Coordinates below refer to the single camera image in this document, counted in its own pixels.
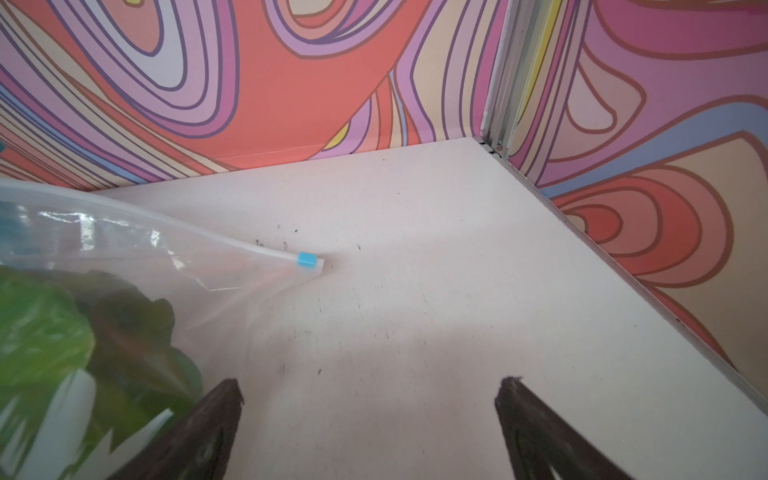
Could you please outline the green lettuce leaf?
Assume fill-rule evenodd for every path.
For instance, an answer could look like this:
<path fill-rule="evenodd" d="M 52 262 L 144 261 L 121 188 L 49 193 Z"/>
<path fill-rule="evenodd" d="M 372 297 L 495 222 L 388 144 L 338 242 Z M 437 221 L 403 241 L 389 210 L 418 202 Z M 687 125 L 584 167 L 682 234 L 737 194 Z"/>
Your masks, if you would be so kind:
<path fill-rule="evenodd" d="M 1 271 L 1 475 L 105 479 L 200 400 L 175 314 L 102 271 Z"/>

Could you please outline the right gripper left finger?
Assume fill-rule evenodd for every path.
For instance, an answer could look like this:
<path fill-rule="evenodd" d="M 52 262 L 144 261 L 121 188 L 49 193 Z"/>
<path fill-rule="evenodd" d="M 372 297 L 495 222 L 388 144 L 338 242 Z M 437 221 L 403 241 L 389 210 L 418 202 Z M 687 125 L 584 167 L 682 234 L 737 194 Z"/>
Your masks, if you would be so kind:
<path fill-rule="evenodd" d="M 235 379 L 221 381 L 182 419 L 111 475 L 127 479 L 222 479 L 244 399 Z"/>

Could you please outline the clear zip top bag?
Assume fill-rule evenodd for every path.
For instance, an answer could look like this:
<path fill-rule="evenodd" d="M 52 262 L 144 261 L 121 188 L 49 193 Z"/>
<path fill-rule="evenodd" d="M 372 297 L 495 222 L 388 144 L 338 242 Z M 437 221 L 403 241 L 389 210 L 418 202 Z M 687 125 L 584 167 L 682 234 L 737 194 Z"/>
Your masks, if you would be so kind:
<path fill-rule="evenodd" d="M 258 306 L 313 254 L 1 183 L 1 475 L 221 479 Z"/>

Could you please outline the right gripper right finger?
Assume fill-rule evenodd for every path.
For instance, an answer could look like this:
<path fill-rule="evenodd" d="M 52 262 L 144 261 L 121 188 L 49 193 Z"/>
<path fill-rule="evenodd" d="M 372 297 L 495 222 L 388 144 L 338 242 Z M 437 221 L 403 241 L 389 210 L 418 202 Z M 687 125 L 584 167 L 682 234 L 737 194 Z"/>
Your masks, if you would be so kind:
<path fill-rule="evenodd" d="M 519 377 L 501 381 L 495 409 L 516 479 L 628 479 Z"/>

